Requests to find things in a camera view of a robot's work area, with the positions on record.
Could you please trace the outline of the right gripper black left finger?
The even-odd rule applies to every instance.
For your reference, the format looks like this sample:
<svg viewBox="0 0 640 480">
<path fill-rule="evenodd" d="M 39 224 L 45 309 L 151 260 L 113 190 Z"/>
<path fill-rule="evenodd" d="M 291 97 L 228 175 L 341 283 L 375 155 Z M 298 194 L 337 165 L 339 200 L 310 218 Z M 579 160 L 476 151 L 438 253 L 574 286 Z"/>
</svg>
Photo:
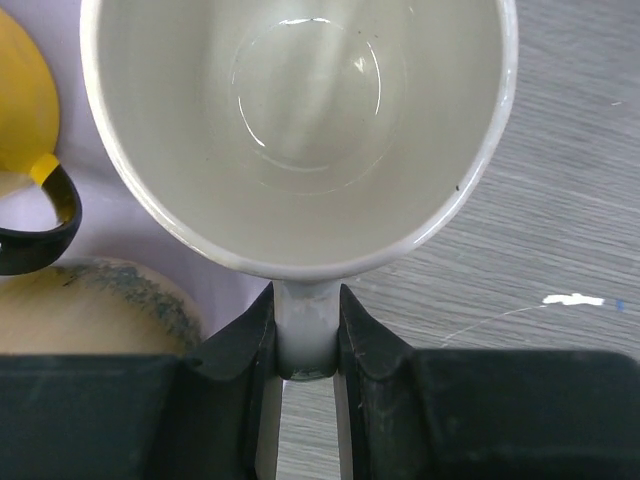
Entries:
<svg viewBox="0 0 640 480">
<path fill-rule="evenodd" d="M 5 355 L 5 479 L 271 479 L 274 290 L 184 357 Z"/>
</svg>

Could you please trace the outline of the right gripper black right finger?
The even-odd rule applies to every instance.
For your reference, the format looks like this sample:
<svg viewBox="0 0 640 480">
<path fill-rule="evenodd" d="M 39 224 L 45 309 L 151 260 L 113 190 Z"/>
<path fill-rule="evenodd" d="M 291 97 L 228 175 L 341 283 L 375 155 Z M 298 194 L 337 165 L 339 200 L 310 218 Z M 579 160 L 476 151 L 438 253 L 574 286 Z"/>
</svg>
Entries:
<svg viewBox="0 0 640 480">
<path fill-rule="evenodd" d="M 340 292 L 345 479 L 635 479 L 639 364 L 598 350 L 418 349 Z"/>
</svg>

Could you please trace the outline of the beige ceramic mug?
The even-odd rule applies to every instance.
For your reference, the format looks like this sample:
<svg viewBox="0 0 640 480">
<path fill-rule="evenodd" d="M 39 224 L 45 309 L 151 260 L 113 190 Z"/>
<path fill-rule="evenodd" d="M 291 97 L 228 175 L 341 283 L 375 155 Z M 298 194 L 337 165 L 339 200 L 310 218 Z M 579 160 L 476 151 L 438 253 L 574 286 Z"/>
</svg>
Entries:
<svg viewBox="0 0 640 480">
<path fill-rule="evenodd" d="M 205 338 L 191 297 L 134 262 L 81 258 L 1 280 L 4 354 L 184 355 Z"/>
</svg>

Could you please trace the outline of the white ceramic mug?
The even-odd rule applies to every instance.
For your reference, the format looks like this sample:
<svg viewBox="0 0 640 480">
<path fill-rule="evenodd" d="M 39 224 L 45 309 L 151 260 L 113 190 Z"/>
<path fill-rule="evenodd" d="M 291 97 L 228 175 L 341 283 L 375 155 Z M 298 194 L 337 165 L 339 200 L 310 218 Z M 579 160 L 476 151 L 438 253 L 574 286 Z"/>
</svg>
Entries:
<svg viewBox="0 0 640 480">
<path fill-rule="evenodd" d="M 84 83 L 129 191 L 274 283 L 283 378 L 329 377 L 343 279 L 446 225 L 516 88 L 512 1 L 85 1 Z"/>
</svg>

